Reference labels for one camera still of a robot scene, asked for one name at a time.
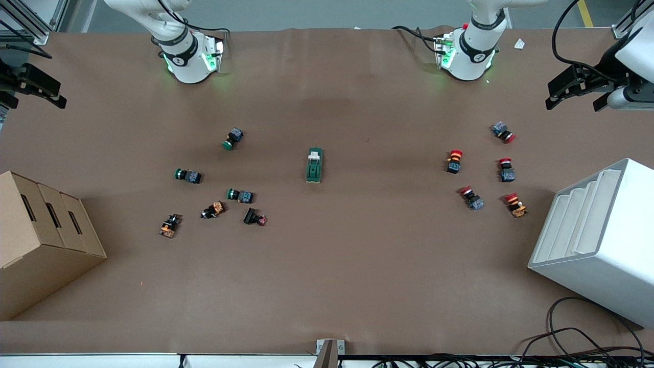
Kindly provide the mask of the brown cardboard box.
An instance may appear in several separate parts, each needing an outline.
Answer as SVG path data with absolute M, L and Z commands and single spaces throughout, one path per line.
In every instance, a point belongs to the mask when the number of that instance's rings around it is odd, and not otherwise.
M 79 198 L 11 171 L 0 174 L 0 321 L 106 259 Z

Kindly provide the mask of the white slotted box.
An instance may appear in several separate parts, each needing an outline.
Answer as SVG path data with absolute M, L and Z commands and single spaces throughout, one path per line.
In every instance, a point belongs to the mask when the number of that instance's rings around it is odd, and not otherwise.
M 558 191 L 528 268 L 654 329 L 654 169 L 625 158 Z

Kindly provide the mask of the white table edge strip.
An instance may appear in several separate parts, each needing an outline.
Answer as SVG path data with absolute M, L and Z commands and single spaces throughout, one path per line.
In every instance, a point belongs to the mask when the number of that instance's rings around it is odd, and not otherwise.
M 313 368 L 311 355 L 2 355 L 0 368 Z

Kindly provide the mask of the brown table cover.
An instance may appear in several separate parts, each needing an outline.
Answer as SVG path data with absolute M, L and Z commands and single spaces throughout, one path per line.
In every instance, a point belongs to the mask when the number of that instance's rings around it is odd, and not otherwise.
M 476 82 L 398 31 L 227 44 L 226 74 L 197 85 L 171 77 L 144 34 L 56 34 L 53 59 L 31 60 L 68 104 L 19 99 L 0 173 L 82 198 L 107 260 L 0 323 L 1 351 L 304 353 L 341 338 L 355 354 L 516 353 L 570 295 L 527 267 L 554 193 L 626 157 L 654 167 L 654 112 L 596 113 L 592 95 L 546 109 L 564 68 L 547 30 L 507 31 Z M 229 151 L 234 127 L 244 137 Z M 324 151 L 318 183 L 311 147 Z M 513 182 L 500 181 L 504 157 Z M 253 203 L 227 200 L 230 188 Z M 201 219 L 218 201 L 226 212 Z M 266 224 L 243 223 L 248 208 Z M 182 215 L 173 239 L 158 233 L 170 214 Z

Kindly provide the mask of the aluminium frame profile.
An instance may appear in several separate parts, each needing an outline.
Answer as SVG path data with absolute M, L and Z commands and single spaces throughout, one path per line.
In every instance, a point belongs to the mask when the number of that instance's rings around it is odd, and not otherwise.
M 10 30 L 45 45 L 50 33 L 59 31 L 70 0 L 0 0 L 0 34 Z
M 618 40 L 627 37 L 635 26 L 638 17 L 638 10 L 629 10 L 617 21 L 616 24 L 612 24 L 611 30 L 614 39 Z

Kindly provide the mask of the grey metal bracket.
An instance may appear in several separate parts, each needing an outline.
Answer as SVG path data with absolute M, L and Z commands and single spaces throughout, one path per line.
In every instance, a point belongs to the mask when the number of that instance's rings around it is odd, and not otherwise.
M 317 359 L 313 368 L 342 368 L 341 355 L 345 355 L 344 339 L 319 339 L 316 341 Z

